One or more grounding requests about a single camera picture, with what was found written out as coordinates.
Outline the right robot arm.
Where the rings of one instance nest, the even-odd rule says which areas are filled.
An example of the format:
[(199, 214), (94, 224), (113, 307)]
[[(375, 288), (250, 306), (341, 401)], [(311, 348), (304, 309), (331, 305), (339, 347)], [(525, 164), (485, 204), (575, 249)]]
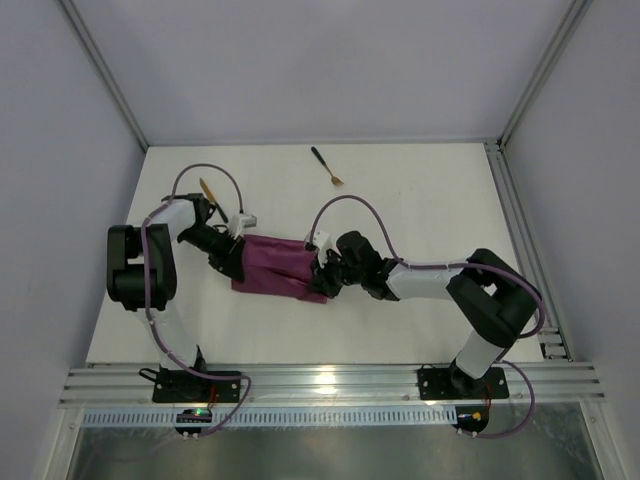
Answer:
[(382, 257), (357, 231), (336, 242), (316, 233), (305, 248), (314, 255), (309, 283), (314, 293), (335, 298), (344, 287), (358, 285), (380, 301), (439, 299), (459, 308), (471, 334), (448, 367), (419, 369), (421, 399), (508, 397), (504, 372), (495, 363), (523, 338), (543, 303), (538, 290), (495, 253), (480, 248), (462, 262), (409, 264)]

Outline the purple cloth napkin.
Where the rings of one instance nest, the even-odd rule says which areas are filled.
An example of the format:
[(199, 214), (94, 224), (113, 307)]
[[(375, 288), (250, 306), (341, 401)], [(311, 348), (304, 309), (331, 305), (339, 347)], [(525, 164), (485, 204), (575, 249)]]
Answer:
[(299, 240), (246, 235), (242, 251), (244, 280), (232, 280), (231, 289), (246, 294), (294, 298), (326, 304), (325, 295), (310, 290), (315, 254)]

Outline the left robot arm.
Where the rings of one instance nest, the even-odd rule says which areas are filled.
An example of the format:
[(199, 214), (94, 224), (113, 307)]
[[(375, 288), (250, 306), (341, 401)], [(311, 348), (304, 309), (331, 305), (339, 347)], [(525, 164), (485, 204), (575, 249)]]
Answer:
[(153, 383), (155, 403), (237, 403), (240, 399), (241, 374), (208, 369), (173, 303), (178, 288), (175, 242), (205, 253), (212, 269), (227, 278), (245, 280), (245, 241), (225, 225), (208, 224), (215, 210), (199, 193), (165, 197), (141, 226), (116, 225), (108, 230), (108, 296), (139, 316), (161, 356), (157, 369), (139, 370), (143, 379)]

